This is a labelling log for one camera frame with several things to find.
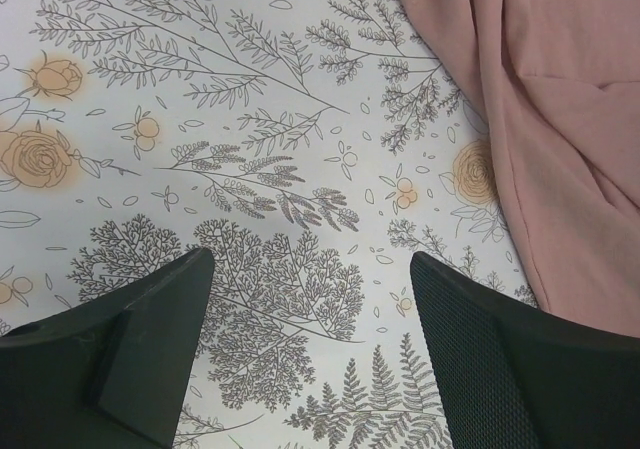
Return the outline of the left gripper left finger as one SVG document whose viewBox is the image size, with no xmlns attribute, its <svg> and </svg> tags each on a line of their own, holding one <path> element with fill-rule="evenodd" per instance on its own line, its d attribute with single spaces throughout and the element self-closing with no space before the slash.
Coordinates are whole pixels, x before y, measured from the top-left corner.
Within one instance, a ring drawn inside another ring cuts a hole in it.
<svg viewBox="0 0 640 449">
<path fill-rule="evenodd" d="M 171 447 L 213 273 L 192 250 L 2 336 L 2 447 Z"/>
</svg>

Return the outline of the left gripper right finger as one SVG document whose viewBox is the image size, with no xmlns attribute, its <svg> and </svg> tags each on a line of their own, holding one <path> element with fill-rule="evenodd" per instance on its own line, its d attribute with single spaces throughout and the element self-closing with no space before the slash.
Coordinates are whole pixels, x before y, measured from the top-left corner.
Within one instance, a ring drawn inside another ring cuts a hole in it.
<svg viewBox="0 0 640 449">
<path fill-rule="evenodd" d="M 638 447 L 638 339 L 547 314 L 424 252 L 410 275 L 454 447 Z"/>
</svg>

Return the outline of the pink printed t-shirt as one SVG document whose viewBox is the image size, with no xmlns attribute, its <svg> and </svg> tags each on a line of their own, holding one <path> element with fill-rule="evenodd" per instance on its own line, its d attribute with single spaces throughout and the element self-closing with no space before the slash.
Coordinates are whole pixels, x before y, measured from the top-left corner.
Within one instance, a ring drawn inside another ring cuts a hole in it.
<svg viewBox="0 0 640 449">
<path fill-rule="evenodd" d="M 401 0 L 486 121 L 539 306 L 639 333 L 639 0 Z"/>
</svg>

